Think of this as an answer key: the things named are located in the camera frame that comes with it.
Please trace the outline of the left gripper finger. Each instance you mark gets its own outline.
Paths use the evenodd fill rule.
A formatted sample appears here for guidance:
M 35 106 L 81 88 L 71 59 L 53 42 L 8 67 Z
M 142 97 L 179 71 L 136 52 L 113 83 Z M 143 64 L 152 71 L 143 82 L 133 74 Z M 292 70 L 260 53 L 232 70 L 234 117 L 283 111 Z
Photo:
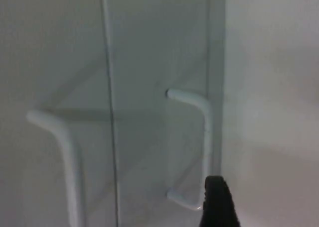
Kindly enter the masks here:
M 240 227 L 229 187 L 222 176 L 205 179 L 200 227 Z

